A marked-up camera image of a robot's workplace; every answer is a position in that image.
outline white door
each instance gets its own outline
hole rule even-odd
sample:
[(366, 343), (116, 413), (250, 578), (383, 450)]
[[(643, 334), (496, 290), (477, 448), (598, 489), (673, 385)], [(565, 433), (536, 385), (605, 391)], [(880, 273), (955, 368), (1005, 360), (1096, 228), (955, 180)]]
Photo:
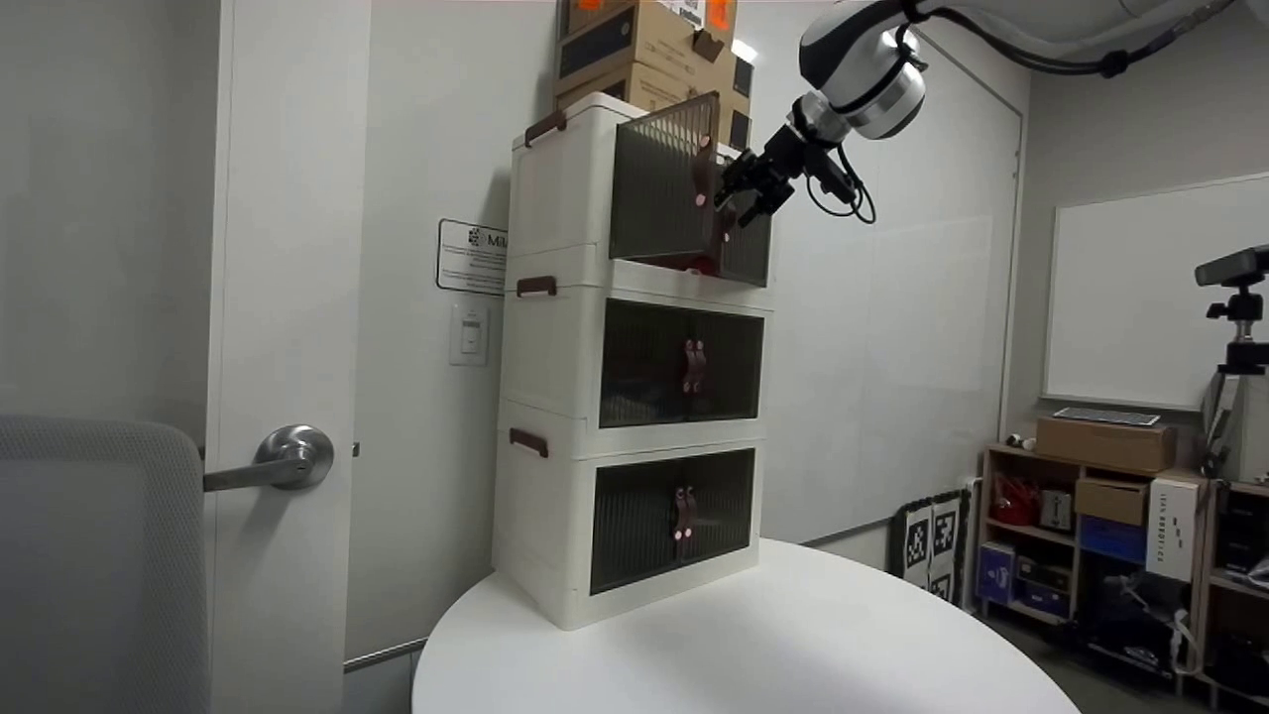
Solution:
[(338, 448), (203, 498), (212, 714), (342, 708), (366, 71), (368, 0), (0, 5), (0, 413)]

